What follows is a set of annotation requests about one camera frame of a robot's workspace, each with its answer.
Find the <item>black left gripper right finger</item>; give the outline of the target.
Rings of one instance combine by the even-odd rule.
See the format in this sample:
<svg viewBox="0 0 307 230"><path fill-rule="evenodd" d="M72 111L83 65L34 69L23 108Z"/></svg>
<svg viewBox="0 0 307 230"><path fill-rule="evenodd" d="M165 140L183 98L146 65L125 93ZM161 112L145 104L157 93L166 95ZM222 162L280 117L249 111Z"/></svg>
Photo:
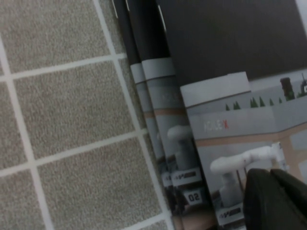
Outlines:
<svg viewBox="0 0 307 230"><path fill-rule="evenodd" d="M277 186L270 198L270 229L305 230L307 185L280 169L273 169L270 174Z"/></svg>

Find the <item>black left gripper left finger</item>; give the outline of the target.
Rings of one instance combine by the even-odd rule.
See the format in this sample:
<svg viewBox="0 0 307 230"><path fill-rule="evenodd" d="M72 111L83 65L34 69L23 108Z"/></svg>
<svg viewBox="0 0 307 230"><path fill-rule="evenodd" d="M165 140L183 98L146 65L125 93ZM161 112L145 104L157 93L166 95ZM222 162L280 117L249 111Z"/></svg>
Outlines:
<svg viewBox="0 0 307 230"><path fill-rule="evenodd" d="M244 217L248 230L290 230L291 202L267 170L248 172Z"/></svg>

